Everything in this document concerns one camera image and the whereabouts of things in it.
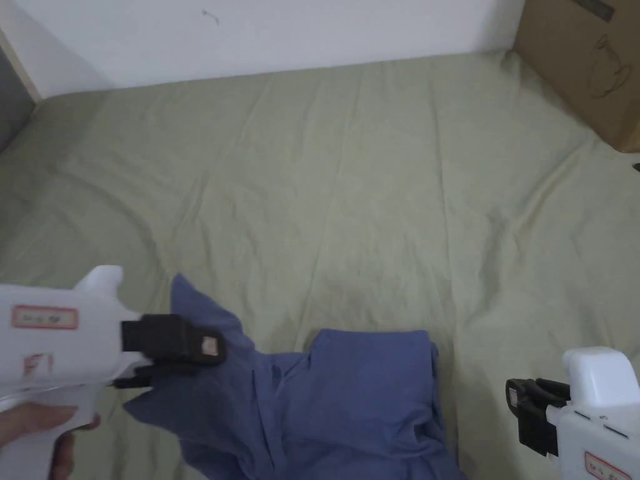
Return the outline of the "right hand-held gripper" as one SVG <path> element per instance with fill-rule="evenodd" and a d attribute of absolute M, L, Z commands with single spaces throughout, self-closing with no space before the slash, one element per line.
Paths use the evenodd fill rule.
<path fill-rule="evenodd" d="M 569 384 L 506 381 L 519 443 L 557 457 L 562 479 L 639 479 L 639 383 L 629 358 L 587 347 L 562 360 Z"/>

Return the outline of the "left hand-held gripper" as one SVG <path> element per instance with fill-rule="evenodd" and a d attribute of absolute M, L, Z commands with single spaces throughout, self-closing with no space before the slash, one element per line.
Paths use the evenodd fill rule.
<path fill-rule="evenodd" d="M 173 314 L 142 317 L 142 353 L 123 347 L 121 325 L 138 321 L 118 299 L 119 266 L 98 266 L 72 289 L 1 286 L 1 411 L 37 403 L 72 406 L 71 420 L 1 449 L 2 479 L 47 479 L 57 438 L 94 420 L 100 391 L 150 388 L 221 364 L 219 330 Z"/>

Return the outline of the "person's left hand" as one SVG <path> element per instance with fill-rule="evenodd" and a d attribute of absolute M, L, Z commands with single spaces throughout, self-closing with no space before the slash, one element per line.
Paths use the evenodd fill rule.
<path fill-rule="evenodd" d="M 49 406 L 27 402 L 1 412 L 1 452 L 19 439 L 56 429 L 68 423 L 76 414 L 73 406 Z M 60 434 L 55 442 L 50 462 L 49 479 L 69 479 L 74 471 L 76 431 L 90 431 L 101 423 L 94 415 L 88 424 Z"/>

